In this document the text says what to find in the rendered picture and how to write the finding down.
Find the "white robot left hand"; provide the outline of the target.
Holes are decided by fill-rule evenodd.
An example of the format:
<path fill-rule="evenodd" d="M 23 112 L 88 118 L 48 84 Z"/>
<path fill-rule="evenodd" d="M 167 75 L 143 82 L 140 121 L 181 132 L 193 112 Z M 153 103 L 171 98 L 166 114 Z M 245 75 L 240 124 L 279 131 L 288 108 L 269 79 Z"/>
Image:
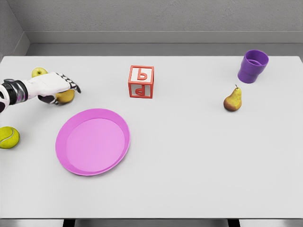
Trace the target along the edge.
<path fill-rule="evenodd" d="M 47 104 L 59 105 L 55 94 L 67 91 L 69 89 L 81 93 L 80 87 L 70 78 L 60 73 L 49 73 L 40 76 L 37 79 L 39 85 L 38 99 Z"/>

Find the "yellow lemon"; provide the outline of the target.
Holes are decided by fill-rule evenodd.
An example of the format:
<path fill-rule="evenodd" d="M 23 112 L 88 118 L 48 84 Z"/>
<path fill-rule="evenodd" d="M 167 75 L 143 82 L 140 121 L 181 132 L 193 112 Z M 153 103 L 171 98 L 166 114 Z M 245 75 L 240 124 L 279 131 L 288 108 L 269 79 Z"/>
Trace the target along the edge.
<path fill-rule="evenodd" d="M 55 94 L 56 100 L 59 104 L 66 104 L 71 102 L 74 99 L 74 96 L 75 90 L 73 89 Z"/>

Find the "pink round plate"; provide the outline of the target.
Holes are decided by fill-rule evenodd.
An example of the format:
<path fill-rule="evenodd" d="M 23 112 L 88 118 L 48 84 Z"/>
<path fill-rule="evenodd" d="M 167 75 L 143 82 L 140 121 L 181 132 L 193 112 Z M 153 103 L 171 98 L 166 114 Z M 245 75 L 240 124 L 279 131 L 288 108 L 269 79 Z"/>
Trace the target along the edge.
<path fill-rule="evenodd" d="M 61 165 L 83 176 L 105 173 L 125 157 L 130 146 L 126 121 L 108 109 L 88 109 L 59 130 L 55 151 Z"/>

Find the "yellow-green apple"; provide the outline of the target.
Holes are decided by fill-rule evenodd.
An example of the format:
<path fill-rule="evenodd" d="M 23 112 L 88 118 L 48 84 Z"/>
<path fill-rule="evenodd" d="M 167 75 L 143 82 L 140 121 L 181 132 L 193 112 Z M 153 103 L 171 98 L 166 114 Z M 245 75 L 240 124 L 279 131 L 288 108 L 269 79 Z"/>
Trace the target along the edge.
<path fill-rule="evenodd" d="M 31 73 L 31 77 L 37 77 L 37 76 L 40 76 L 40 75 L 44 75 L 44 74 L 47 74 L 47 70 L 42 68 L 42 67 L 36 67 L 32 70 L 32 73 Z"/>

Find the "yellow tennis ball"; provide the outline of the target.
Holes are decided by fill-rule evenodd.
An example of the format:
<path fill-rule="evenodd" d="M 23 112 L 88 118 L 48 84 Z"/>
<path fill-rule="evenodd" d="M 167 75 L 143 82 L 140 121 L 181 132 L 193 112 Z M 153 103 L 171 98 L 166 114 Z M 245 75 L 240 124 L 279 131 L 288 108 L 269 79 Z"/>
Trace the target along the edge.
<path fill-rule="evenodd" d="M 20 134 L 15 128 L 9 126 L 0 128 L 0 148 L 13 148 L 19 143 L 19 140 Z"/>

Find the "red letter block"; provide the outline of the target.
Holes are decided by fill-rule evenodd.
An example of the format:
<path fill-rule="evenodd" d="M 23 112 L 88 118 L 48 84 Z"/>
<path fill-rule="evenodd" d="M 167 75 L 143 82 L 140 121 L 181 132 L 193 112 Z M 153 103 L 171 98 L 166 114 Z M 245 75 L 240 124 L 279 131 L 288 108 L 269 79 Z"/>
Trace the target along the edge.
<path fill-rule="evenodd" d="M 152 98 L 153 86 L 153 66 L 131 65 L 128 78 L 128 88 L 130 97 Z"/>

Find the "yellow-brown pear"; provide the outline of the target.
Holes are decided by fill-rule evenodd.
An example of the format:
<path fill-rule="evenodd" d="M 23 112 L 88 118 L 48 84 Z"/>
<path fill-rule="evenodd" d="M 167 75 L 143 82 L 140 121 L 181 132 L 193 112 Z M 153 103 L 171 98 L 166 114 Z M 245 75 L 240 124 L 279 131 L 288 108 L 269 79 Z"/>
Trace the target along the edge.
<path fill-rule="evenodd" d="M 242 106 L 242 91 L 236 85 L 234 91 L 225 98 L 223 106 L 227 111 L 235 112 L 239 110 Z"/>

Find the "purple cup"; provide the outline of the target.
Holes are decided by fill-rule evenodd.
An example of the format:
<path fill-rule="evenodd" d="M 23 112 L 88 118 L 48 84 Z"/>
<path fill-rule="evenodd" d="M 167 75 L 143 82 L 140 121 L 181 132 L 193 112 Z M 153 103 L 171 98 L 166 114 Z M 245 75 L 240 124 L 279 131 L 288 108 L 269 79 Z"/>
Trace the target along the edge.
<path fill-rule="evenodd" d="M 254 83 L 269 62 L 266 53 L 260 50 L 249 50 L 245 53 L 238 72 L 238 79 L 244 83 Z"/>

